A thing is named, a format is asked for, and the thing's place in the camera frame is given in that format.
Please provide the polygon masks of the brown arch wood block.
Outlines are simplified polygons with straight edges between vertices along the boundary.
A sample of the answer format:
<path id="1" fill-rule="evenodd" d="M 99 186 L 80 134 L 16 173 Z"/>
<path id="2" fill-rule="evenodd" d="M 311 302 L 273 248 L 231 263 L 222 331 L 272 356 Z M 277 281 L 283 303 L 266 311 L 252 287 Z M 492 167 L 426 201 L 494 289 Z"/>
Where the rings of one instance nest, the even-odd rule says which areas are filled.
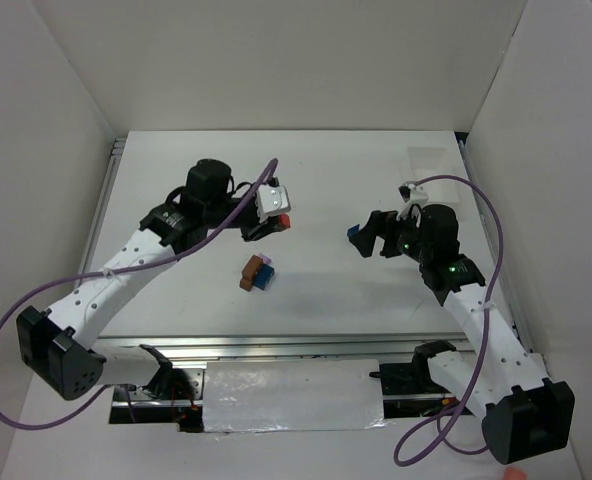
<path id="1" fill-rule="evenodd" d="M 257 256 L 252 255 L 250 259 L 247 261 L 243 269 L 241 270 L 241 279 L 239 282 L 239 287 L 245 291 L 251 291 L 253 288 L 253 281 L 262 268 L 264 262 L 263 260 Z"/>

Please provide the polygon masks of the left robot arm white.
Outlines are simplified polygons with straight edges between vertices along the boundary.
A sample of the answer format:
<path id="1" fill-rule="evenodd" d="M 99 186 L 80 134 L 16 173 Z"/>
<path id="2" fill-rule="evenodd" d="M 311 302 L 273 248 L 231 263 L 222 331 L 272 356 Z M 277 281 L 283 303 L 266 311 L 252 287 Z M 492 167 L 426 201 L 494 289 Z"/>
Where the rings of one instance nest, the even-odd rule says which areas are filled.
<path id="1" fill-rule="evenodd" d="M 286 230 L 291 205 L 276 166 L 271 162 L 238 196 L 226 163 L 199 160 L 100 271 L 44 311 L 29 306 L 18 315 L 23 362 L 67 401 L 100 384 L 133 385 L 161 397 L 185 381 L 153 346 L 101 350 L 96 341 L 148 283 L 223 230 L 239 230 L 246 242 Z"/>

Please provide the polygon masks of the blue notched wood block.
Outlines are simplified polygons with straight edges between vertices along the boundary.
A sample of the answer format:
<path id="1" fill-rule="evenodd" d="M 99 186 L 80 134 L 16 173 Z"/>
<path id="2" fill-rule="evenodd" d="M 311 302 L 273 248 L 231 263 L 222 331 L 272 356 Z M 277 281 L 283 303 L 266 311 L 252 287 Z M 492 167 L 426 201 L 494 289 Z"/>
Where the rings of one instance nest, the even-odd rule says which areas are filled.
<path id="1" fill-rule="evenodd" d="M 275 269 L 271 265 L 263 264 L 253 278 L 253 286 L 257 289 L 265 291 L 274 274 Z"/>

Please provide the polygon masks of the blue triangular wood block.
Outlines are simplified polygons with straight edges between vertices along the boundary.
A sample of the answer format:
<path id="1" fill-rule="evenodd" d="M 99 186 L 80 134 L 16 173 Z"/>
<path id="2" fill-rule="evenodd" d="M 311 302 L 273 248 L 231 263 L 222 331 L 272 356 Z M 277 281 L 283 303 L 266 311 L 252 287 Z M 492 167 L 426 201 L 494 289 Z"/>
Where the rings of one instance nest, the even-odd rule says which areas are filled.
<path id="1" fill-rule="evenodd" d="M 354 226 L 350 227 L 350 228 L 347 230 L 347 238 L 348 238 L 349 240 L 352 240 L 352 239 L 354 239 L 354 240 L 356 240 L 356 239 L 359 239 L 359 238 L 360 238 L 360 236 L 359 236 L 360 232 L 361 232 L 360 225 L 359 225 L 359 224 L 357 224 L 357 225 L 354 225 Z"/>

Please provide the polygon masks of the orange-red wood cube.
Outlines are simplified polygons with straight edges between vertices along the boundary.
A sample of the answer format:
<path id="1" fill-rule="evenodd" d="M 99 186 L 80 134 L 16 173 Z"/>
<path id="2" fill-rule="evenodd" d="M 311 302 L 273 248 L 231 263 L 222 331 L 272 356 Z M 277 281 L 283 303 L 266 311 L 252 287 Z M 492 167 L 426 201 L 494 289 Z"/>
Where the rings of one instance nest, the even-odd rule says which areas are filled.
<path id="1" fill-rule="evenodd" d="M 278 216 L 278 224 L 282 230 L 287 230 L 291 227 L 291 220 L 287 214 L 281 214 Z"/>

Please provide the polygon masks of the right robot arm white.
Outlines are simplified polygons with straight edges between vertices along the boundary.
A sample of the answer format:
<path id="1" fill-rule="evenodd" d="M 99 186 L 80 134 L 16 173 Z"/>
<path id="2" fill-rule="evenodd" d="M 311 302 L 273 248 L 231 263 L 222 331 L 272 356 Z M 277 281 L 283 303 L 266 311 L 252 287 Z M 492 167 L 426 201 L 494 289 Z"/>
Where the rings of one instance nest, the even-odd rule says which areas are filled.
<path id="1" fill-rule="evenodd" d="M 381 256 L 416 261 L 424 284 L 474 348 L 474 362 L 447 341 L 415 349 L 418 381 L 456 399 L 440 415 L 455 421 L 469 411 L 477 417 L 487 451 L 503 465 L 560 450 L 568 443 L 575 396 L 566 382 L 550 379 L 492 304 L 484 276 L 460 251 L 458 232 L 452 208 L 414 204 L 404 213 L 376 210 L 347 236 L 364 258 L 382 239 Z"/>

